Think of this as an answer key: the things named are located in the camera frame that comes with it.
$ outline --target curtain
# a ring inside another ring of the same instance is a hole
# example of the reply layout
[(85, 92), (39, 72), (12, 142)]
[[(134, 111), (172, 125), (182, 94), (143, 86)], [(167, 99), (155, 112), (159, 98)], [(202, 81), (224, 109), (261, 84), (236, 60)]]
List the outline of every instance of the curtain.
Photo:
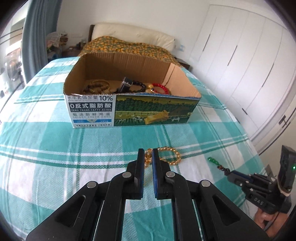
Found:
[(32, 0), (22, 34), (22, 65), (28, 83), (47, 63), (45, 36), (57, 30), (62, 0)]

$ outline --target green pendant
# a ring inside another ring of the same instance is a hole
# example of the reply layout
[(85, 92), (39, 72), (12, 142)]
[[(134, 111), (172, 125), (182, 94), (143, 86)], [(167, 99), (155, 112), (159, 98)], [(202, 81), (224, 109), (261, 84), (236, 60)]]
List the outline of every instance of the green pendant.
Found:
[(212, 163), (214, 163), (217, 166), (220, 165), (220, 163), (216, 159), (214, 159), (213, 157), (209, 157), (207, 160), (210, 161), (210, 162), (212, 162)]

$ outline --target jewelry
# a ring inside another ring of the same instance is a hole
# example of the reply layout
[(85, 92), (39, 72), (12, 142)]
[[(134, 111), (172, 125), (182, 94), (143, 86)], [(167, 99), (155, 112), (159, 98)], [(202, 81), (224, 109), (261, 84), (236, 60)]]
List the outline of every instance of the jewelry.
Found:
[[(132, 85), (141, 86), (142, 88), (138, 91), (131, 91), (130, 87)], [(144, 85), (143, 83), (124, 77), (121, 86), (117, 89), (117, 93), (139, 93), (139, 92), (145, 92), (145, 90), (146, 90), (146, 85)]]
[(139, 92), (145, 92), (146, 91), (146, 85), (139, 81), (134, 81), (133, 80), (133, 85), (141, 86), (142, 88), (139, 91), (132, 91), (132, 93), (139, 93)]
[(145, 91), (146, 93), (149, 93), (149, 94), (155, 94), (155, 91), (154, 91), (154, 86), (152, 84), (149, 84), (147, 86), (147, 89)]
[(229, 168), (225, 168), (225, 167), (223, 167), (215, 158), (213, 158), (213, 157), (208, 157), (208, 159), (207, 159), (209, 162), (212, 162), (212, 163), (214, 163), (216, 166), (217, 166), (217, 168), (219, 169), (219, 170), (221, 170), (221, 171), (223, 171), (224, 172), (224, 174), (225, 174), (225, 176), (228, 176), (229, 175), (229, 173), (230, 173), (230, 170), (229, 170)]
[(91, 94), (111, 94), (110, 84), (107, 81), (95, 80), (83, 90), (83, 94), (87, 94), (88, 92)]
[(169, 95), (170, 94), (168, 88), (164, 87), (163, 85), (157, 84), (157, 83), (153, 83), (152, 85), (153, 85), (153, 87), (160, 87), (160, 88), (162, 88), (164, 90), (164, 92), (165, 92), (166, 95)]
[[(159, 158), (160, 160), (166, 161), (170, 165), (174, 165), (174, 166), (180, 163), (181, 155), (175, 148), (165, 146), (165, 147), (158, 147), (157, 150), (172, 151), (177, 156), (177, 159), (175, 161), (167, 161), (164, 158)], [(145, 151), (145, 167), (148, 167), (151, 163), (152, 163), (152, 148), (149, 148)]]

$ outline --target red beaded bracelet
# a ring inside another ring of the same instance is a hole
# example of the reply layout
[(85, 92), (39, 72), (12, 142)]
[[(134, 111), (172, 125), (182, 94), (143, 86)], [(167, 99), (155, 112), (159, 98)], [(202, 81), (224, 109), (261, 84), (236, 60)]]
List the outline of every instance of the red beaded bracelet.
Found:
[(153, 83), (152, 85), (153, 85), (154, 87), (160, 87), (160, 88), (162, 88), (162, 89), (164, 90), (164, 92), (165, 92), (166, 95), (169, 95), (169, 94), (170, 94), (168, 88), (164, 87), (163, 85), (161, 85), (161, 84), (157, 84), (157, 83)]

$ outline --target beaded bracelet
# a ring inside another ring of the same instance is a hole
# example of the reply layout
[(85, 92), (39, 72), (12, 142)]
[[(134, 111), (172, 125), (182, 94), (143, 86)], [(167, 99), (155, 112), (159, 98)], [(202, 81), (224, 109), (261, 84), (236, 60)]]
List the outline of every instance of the beaded bracelet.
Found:
[(87, 94), (88, 92), (91, 94), (111, 94), (110, 84), (107, 81), (95, 80), (83, 90), (83, 94)]
[[(158, 147), (157, 150), (158, 151), (172, 151), (177, 156), (175, 161), (167, 161), (164, 158), (160, 158), (160, 160), (166, 161), (170, 165), (174, 165), (174, 166), (180, 163), (181, 154), (175, 148), (165, 146), (165, 147)], [(152, 148), (149, 148), (145, 151), (145, 167), (148, 167), (151, 163), (152, 163)]]
[(139, 93), (139, 92), (145, 92), (146, 91), (146, 85), (144, 85), (143, 83), (139, 82), (139, 81), (134, 81), (133, 80), (133, 85), (137, 85), (137, 86), (141, 86), (142, 88), (138, 91), (132, 91), (132, 93)]
[(161, 85), (161, 84), (157, 84), (157, 83), (153, 83), (152, 85), (153, 85), (154, 87), (160, 87), (160, 88), (162, 88), (162, 89), (164, 90), (164, 92), (165, 92), (166, 95), (169, 95), (169, 94), (170, 94), (168, 88), (164, 87), (163, 85)]

